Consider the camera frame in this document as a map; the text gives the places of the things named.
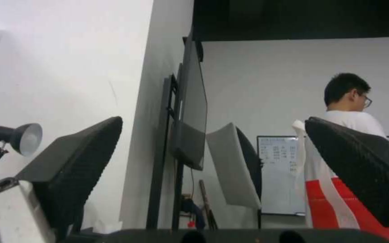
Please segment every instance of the black hair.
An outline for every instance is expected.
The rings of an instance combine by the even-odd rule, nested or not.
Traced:
[[[331,81],[325,88],[324,101],[329,106],[333,102],[339,101],[344,94],[357,89],[360,95],[370,92],[369,84],[356,74],[341,73],[332,77]]]

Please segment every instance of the lamp shade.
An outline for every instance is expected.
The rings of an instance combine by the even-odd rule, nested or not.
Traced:
[[[42,136],[42,127],[38,123],[25,124],[17,129],[0,126],[0,141],[10,143],[23,156],[29,156],[37,150]]]

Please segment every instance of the whiteboard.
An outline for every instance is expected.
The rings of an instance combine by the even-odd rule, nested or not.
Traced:
[[[304,170],[295,181],[297,142],[298,138],[293,136],[257,137],[258,155],[263,163],[262,214],[304,216]]]

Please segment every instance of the black ceiling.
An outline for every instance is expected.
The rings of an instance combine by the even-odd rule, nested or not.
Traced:
[[[389,37],[387,0],[195,0],[202,41]]]

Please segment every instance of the ear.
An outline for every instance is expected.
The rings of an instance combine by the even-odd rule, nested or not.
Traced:
[[[352,89],[349,92],[349,99],[354,101],[358,97],[358,90],[357,89]]]

